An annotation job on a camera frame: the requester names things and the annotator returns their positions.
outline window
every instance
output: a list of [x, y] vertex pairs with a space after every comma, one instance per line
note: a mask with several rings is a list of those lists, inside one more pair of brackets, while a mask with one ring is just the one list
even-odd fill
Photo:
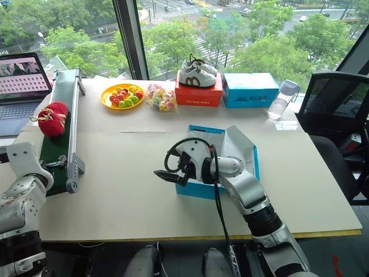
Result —
[[304, 92], [311, 73], [335, 70], [363, 32], [367, 2], [142, 0], [150, 78], [175, 78], [193, 53], [219, 72], [270, 72]]
[[111, 0], [1, 0], [0, 55], [29, 51], [49, 75], [131, 77]]

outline laptop keyboard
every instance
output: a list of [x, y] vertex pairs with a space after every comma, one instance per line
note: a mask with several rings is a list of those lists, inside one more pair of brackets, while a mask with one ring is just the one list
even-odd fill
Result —
[[0, 106], [0, 119], [17, 119], [33, 116], [39, 102]]

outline shoe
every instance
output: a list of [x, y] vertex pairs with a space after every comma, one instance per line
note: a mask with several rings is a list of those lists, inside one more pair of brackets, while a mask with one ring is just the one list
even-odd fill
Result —
[[179, 72], [179, 83], [187, 87], [210, 88], [215, 85], [215, 76], [193, 66], [191, 68], [182, 67]]
[[208, 65], [204, 62], [203, 59], [196, 59], [193, 54], [190, 54], [190, 60], [184, 60], [182, 63], [182, 67], [191, 68], [192, 66], [197, 66], [198, 68], [202, 69], [203, 71], [208, 72], [209, 74], [212, 74], [214, 76], [217, 76], [218, 71], [212, 67], [211, 65]]
[[68, 107], [62, 102], [51, 103], [41, 110], [38, 118], [40, 130], [45, 136], [51, 138], [62, 137], [65, 134], [65, 121], [68, 115]]

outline plastic bottle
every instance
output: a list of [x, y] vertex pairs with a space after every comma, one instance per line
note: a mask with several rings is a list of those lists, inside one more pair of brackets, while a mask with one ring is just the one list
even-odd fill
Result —
[[277, 97], [268, 109], [268, 116], [271, 119], [279, 119], [287, 108], [288, 103], [295, 94], [299, 93], [299, 91], [299, 84], [290, 80], [285, 80], [279, 89]]

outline black shoe sole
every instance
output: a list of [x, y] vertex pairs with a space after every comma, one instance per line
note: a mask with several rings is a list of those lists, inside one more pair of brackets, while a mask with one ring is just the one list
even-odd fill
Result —
[[184, 84], [184, 83], [181, 83], [181, 82], [178, 82], [180, 85], [184, 85], [185, 87], [190, 87], [190, 88], [211, 88], [211, 87], [214, 87], [215, 84], [213, 85], [209, 85], [207, 87], [200, 87], [199, 85], [188, 85], [188, 84]]

